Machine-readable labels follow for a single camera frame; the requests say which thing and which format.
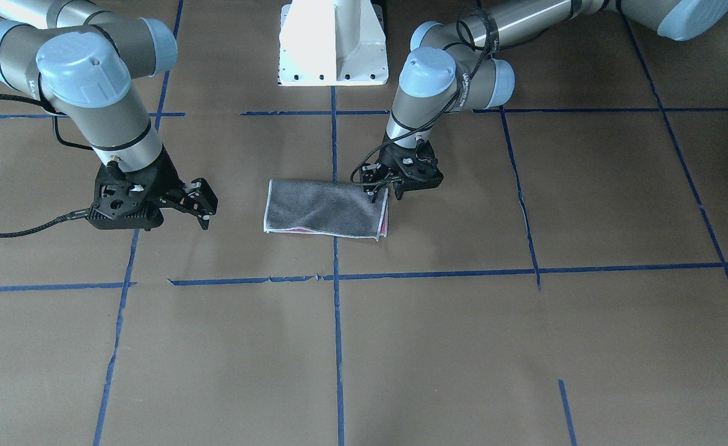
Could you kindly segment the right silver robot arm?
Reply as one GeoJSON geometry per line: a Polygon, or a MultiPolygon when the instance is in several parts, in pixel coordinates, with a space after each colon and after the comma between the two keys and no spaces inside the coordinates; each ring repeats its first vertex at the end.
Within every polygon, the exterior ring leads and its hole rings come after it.
{"type": "Polygon", "coordinates": [[[0,100],[38,105],[52,119],[70,118],[98,156],[94,198],[22,237],[64,221],[96,229],[154,229],[162,209],[197,218],[203,229],[217,196],[203,178],[181,181],[133,79],[171,71],[178,46],[155,18],[125,18],[90,1],[0,1],[0,82],[15,90],[0,100]]]}

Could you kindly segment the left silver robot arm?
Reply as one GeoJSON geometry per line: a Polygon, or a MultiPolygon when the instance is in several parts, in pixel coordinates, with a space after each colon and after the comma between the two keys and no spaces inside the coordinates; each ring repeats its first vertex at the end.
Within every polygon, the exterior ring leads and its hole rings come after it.
{"type": "Polygon", "coordinates": [[[489,9],[465,7],[451,24],[425,22],[411,37],[381,145],[353,175],[374,201],[392,186],[398,199],[409,190],[440,186],[443,173],[431,146],[444,114],[504,105],[515,74],[495,58],[581,14],[621,12],[659,36],[686,42],[712,28],[728,1],[505,1],[489,9]]]}

